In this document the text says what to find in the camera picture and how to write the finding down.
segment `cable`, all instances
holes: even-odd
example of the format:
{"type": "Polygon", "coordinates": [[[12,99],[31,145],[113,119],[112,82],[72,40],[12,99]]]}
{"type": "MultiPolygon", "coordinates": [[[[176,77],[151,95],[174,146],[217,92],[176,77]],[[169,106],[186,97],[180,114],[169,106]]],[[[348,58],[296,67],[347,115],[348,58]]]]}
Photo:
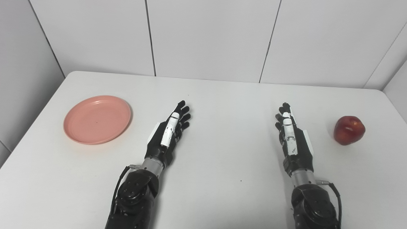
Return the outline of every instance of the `cable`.
{"type": "Polygon", "coordinates": [[[341,195],[339,194],[338,189],[336,189],[333,183],[328,184],[332,191],[335,193],[336,197],[338,198],[338,229],[341,229],[341,222],[342,222],[342,201],[341,195]]]}
{"type": "Polygon", "coordinates": [[[129,171],[130,167],[126,166],[123,170],[122,174],[120,174],[119,180],[117,181],[116,188],[114,189],[113,198],[112,198],[112,205],[110,206],[110,214],[113,214],[114,208],[114,200],[116,199],[117,190],[119,189],[120,182],[122,181],[123,177],[126,175],[127,171],[129,171]]]}

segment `robotic arm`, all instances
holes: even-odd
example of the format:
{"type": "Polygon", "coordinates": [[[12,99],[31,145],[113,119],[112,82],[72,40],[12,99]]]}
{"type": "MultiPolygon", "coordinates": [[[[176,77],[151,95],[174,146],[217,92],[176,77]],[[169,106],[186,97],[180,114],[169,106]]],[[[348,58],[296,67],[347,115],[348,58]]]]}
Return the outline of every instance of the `robotic arm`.
{"type": "Polygon", "coordinates": [[[315,180],[307,132],[297,127],[288,103],[284,103],[279,111],[276,128],[280,131],[279,138],[285,156],[284,170],[294,184],[291,204],[295,228],[340,229],[342,206],[338,190],[333,183],[315,180]],[[329,185],[338,197],[338,219],[328,192],[319,185],[329,185]]]}
{"type": "Polygon", "coordinates": [[[141,166],[127,166],[117,182],[105,229],[147,229],[161,172],[171,164],[174,148],[189,127],[189,107],[178,103],[166,121],[156,126],[141,166]],[[121,180],[130,170],[125,181],[121,180]]]}

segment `table surface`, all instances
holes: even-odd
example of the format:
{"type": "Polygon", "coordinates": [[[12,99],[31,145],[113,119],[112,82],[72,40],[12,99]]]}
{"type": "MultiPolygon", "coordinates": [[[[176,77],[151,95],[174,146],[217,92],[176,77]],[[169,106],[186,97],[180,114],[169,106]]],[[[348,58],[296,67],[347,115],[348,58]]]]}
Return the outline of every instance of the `table surface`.
{"type": "Polygon", "coordinates": [[[316,178],[341,193],[343,228],[407,225],[407,124],[380,91],[73,72],[0,169],[0,228],[104,228],[123,168],[142,163],[153,127],[182,99],[193,118],[161,177],[151,228],[293,229],[274,127],[285,101],[308,130],[316,178]],[[82,145],[63,120],[95,95],[126,100],[132,121],[111,142],[82,145]],[[333,139],[344,115],[366,126],[348,146],[333,139]]]}

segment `wall seam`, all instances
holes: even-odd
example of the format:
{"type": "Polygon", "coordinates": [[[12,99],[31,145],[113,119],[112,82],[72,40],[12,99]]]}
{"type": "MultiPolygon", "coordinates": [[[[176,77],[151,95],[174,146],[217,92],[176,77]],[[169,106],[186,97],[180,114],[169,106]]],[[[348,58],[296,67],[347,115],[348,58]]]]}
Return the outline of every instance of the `wall seam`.
{"type": "Polygon", "coordinates": [[[278,18],[278,12],[280,11],[280,7],[281,7],[281,2],[282,2],[282,0],[280,0],[280,3],[278,4],[278,9],[277,9],[277,13],[276,13],[276,19],[274,20],[273,29],[272,29],[272,31],[271,31],[269,46],[267,47],[266,57],[264,58],[263,67],[261,68],[261,73],[260,73],[260,79],[258,80],[259,83],[261,82],[261,77],[263,76],[264,66],[266,65],[267,55],[269,54],[270,45],[271,45],[271,39],[273,38],[274,28],[276,27],[277,18],[278,18]]]}
{"type": "Polygon", "coordinates": [[[50,44],[50,41],[48,40],[48,37],[47,37],[47,35],[45,34],[44,28],[42,27],[41,23],[39,22],[37,13],[35,12],[34,7],[33,7],[33,5],[31,4],[31,1],[30,1],[30,0],[28,0],[28,3],[29,3],[30,6],[31,6],[31,10],[34,12],[35,18],[37,19],[37,22],[38,22],[38,24],[39,24],[39,27],[41,28],[42,33],[44,34],[45,40],[47,40],[47,43],[48,43],[48,46],[49,46],[50,49],[51,49],[52,55],[54,56],[55,61],[56,61],[57,64],[58,64],[59,70],[61,71],[62,76],[63,76],[63,78],[65,79],[66,76],[65,76],[65,74],[64,74],[64,72],[63,72],[63,70],[62,70],[62,68],[61,68],[61,65],[59,64],[59,61],[58,61],[58,59],[57,59],[57,56],[56,56],[55,53],[54,53],[54,50],[52,49],[52,46],[51,46],[51,44],[50,44]]]}
{"type": "Polygon", "coordinates": [[[389,50],[392,48],[394,42],[397,40],[398,36],[400,35],[401,31],[403,31],[404,27],[406,26],[406,23],[404,23],[403,27],[401,28],[401,30],[398,32],[396,38],[393,40],[392,44],[390,45],[390,47],[387,49],[387,51],[385,52],[385,54],[383,55],[383,57],[381,58],[381,60],[379,61],[379,63],[377,64],[376,68],[374,68],[373,72],[370,74],[369,78],[366,80],[366,83],[363,85],[363,88],[365,88],[366,84],[369,82],[370,78],[373,76],[374,72],[376,72],[376,69],[379,67],[380,63],[383,61],[384,57],[386,57],[387,53],[389,52],[389,50]]]}
{"type": "Polygon", "coordinates": [[[150,46],[151,46],[151,57],[153,58],[153,69],[154,69],[154,76],[157,76],[155,71],[155,59],[154,59],[154,50],[153,50],[153,39],[151,38],[151,27],[150,27],[150,16],[149,16],[149,8],[147,5],[147,0],[144,0],[146,4],[146,14],[147,14],[147,25],[149,28],[149,35],[150,35],[150,46]]]}
{"type": "Polygon", "coordinates": [[[6,148],[6,150],[9,151],[9,153],[11,153],[11,150],[10,150],[2,141],[0,141],[0,143],[4,146],[4,148],[6,148]]]}

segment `apple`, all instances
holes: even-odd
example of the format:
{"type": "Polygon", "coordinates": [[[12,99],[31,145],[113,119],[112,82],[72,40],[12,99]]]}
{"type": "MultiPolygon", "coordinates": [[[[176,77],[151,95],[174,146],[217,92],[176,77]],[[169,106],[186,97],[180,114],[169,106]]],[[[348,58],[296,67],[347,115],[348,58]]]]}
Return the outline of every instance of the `apple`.
{"type": "Polygon", "coordinates": [[[343,116],[336,123],[333,136],[339,144],[349,145],[359,141],[365,131],[366,128],[358,117],[343,116]]]}

